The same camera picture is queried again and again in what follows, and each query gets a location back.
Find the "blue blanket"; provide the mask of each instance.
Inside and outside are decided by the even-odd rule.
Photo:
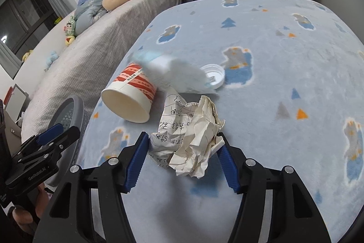
[[[107,11],[102,6],[102,0],[82,0],[75,11],[76,29],[75,35],[78,36],[97,20],[99,20]]]
[[[211,96],[230,145],[263,166],[291,165],[313,197],[333,243],[364,203],[364,46],[335,13],[311,0],[199,0],[159,14],[110,83],[140,49],[164,51],[202,67],[225,69]],[[187,102],[200,95],[182,94]],[[144,124],[128,122],[100,99],[78,164],[100,165],[158,131],[165,94],[157,91]],[[241,197],[216,156],[201,179],[176,176],[147,157],[123,196],[137,242],[227,242]]]

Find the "green plush toy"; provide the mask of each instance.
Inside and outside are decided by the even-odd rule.
[[[75,28],[76,28],[76,20],[74,16],[71,16],[70,20],[64,27],[64,31],[66,33],[66,46],[69,46],[76,39]]]

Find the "paper cup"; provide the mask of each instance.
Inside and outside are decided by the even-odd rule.
[[[149,120],[156,88],[138,64],[130,64],[101,92],[102,101],[115,114],[133,123]]]

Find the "handwritten note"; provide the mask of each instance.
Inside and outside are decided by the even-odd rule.
[[[177,175],[197,178],[205,175],[209,159],[225,144],[223,138],[217,136],[224,124],[225,120],[218,117],[215,104],[202,95],[182,145],[169,162]]]
[[[172,87],[168,87],[158,132],[150,136],[149,155],[161,167],[168,167],[172,155],[183,142],[187,127],[198,103],[187,103]]]

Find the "plastic bag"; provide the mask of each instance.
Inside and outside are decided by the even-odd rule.
[[[178,93],[216,93],[204,71],[178,58],[154,51],[136,51],[131,58],[161,90],[171,86]]]

